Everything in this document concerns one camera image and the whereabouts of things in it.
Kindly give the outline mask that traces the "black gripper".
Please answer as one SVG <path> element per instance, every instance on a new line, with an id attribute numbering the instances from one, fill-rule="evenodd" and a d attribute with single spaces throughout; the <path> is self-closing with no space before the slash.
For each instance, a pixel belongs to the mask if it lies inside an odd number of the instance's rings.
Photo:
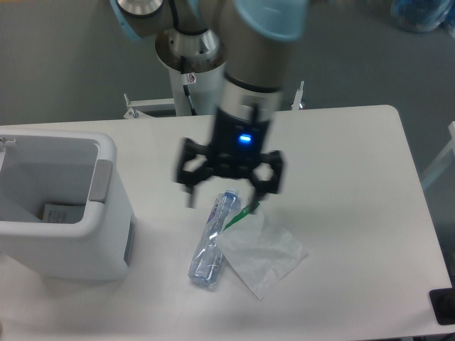
<path id="1" fill-rule="evenodd" d="M 245 119 L 218 108 L 208 146 L 188 137 L 182 140 L 175 182 L 188 194 L 187 207 L 195 207 L 197 186 L 213 176 L 248 179 L 253 187 L 253 204 L 280 192 L 285 169 L 283 153 L 262 152 L 269 124 L 269 120 L 259 119 L 257 104 L 247 108 Z"/>

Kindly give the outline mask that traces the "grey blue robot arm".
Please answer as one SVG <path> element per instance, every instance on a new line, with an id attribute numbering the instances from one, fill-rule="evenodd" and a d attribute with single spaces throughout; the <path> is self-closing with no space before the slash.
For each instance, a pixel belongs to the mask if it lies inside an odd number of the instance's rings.
<path id="1" fill-rule="evenodd" d="M 155 38 L 175 110 L 212 114 L 206 145 L 184 139 L 175 180 L 248 180 L 252 201 L 279 192 L 285 161 L 263 145 L 304 30 L 306 1 L 112 1 L 126 36 Z"/>

